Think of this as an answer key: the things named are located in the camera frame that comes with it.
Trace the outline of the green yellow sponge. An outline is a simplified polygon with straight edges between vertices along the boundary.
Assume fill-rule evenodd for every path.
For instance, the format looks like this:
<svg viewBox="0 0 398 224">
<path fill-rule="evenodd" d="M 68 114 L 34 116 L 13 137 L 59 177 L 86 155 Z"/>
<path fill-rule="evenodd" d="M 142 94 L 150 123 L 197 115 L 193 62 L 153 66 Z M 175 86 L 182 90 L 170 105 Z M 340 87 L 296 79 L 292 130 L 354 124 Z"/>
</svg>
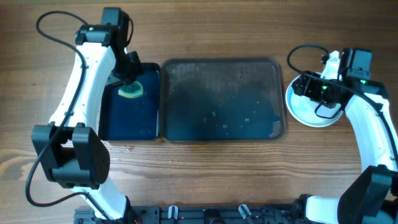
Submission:
<svg viewBox="0 0 398 224">
<path fill-rule="evenodd" d="M 135 81 L 130 85 L 122 86 L 118 90 L 118 95 L 125 98 L 138 98 L 144 94 L 144 89 L 139 81 Z"/>
</svg>

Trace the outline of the white plate blue stain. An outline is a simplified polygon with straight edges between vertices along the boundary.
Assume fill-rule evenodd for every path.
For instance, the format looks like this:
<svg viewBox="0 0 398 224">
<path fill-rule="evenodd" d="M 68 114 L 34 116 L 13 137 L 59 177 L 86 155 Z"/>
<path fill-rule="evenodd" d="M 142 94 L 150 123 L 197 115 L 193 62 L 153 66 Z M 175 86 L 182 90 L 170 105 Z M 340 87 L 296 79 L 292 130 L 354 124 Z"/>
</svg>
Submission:
<svg viewBox="0 0 398 224">
<path fill-rule="evenodd" d="M 332 109 L 321 106 L 315 112 L 318 103 L 306 96 L 298 96 L 294 93 L 293 83 L 299 77 L 297 76 L 290 82 L 285 92 L 285 104 L 290 114 L 300 123 L 313 128 L 327 127 L 338 121 L 343 115 L 342 110 L 338 111 L 340 104 Z"/>
</svg>

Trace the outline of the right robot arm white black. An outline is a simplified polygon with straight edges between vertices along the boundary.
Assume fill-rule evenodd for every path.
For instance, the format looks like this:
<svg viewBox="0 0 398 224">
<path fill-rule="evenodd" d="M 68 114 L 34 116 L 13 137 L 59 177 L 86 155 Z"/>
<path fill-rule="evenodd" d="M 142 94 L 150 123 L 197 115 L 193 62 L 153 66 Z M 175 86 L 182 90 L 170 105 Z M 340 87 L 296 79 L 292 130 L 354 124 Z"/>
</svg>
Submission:
<svg viewBox="0 0 398 224">
<path fill-rule="evenodd" d="M 303 124 L 325 127 L 341 115 L 350 121 L 361 159 L 361 174 L 338 198 L 308 195 L 298 215 L 317 223 L 397 223 L 397 134 L 384 85 L 348 75 L 307 73 L 289 85 L 285 100 Z"/>
</svg>

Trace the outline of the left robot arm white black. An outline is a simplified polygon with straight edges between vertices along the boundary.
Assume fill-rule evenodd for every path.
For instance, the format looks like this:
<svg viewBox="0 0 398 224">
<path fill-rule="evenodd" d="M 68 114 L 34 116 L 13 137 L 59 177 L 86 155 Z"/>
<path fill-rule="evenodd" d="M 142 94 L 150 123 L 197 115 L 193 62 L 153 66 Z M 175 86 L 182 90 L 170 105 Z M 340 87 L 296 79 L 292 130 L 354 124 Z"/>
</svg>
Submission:
<svg viewBox="0 0 398 224">
<path fill-rule="evenodd" d="M 109 177 L 110 155 L 95 129 L 104 89 L 135 85 L 143 73 L 137 53 L 126 50 L 132 33 L 132 21 L 83 24 L 76 33 L 76 44 L 66 44 L 75 52 L 66 90 L 48 124 L 32 130 L 37 158 L 25 183 L 31 205 L 51 207 L 79 195 L 97 219 L 123 222 L 128 218 L 129 200 Z M 53 202 L 36 202 L 31 185 L 38 167 L 48 181 L 72 194 Z"/>
</svg>

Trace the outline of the black water tray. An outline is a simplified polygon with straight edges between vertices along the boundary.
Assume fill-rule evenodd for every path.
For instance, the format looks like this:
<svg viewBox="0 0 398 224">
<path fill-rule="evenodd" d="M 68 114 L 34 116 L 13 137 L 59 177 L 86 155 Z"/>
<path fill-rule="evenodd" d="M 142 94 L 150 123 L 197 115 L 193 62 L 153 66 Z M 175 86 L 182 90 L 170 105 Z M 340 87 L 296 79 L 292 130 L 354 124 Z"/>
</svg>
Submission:
<svg viewBox="0 0 398 224">
<path fill-rule="evenodd" d="M 98 136 L 104 141 L 151 141 L 158 136 L 160 67 L 144 63 L 144 74 L 138 76 L 143 94 L 126 98 L 118 88 L 106 87 L 99 114 Z"/>
</svg>

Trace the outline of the dark plate tray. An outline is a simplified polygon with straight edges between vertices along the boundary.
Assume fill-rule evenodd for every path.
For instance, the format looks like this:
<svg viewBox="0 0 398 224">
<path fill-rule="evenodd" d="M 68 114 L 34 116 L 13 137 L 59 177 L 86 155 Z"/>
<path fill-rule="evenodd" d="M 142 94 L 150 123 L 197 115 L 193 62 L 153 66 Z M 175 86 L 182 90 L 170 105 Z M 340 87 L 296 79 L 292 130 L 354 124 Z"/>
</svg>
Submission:
<svg viewBox="0 0 398 224">
<path fill-rule="evenodd" d="M 173 58 L 160 68 L 167 141 L 270 141 L 286 130 L 282 74 L 269 57 Z"/>
</svg>

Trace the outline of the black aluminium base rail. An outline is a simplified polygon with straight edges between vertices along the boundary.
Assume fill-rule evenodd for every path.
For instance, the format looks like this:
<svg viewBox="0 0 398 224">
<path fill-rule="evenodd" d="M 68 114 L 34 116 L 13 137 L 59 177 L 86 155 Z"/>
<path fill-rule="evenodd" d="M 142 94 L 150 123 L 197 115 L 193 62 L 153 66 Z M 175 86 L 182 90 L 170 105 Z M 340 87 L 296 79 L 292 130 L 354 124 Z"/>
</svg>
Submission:
<svg viewBox="0 0 398 224">
<path fill-rule="evenodd" d="M 211 223 L 220 218 L 225 223 L 310 223 L 292 213 L 289 204 L 262 207 L 249 206 L 251 213 L 244 218 L 237 206 L 233 207 L 158 207 L 134 206 L 133 217 L 120 223 L 168 224 L 168 223 Z"/>
</svg>

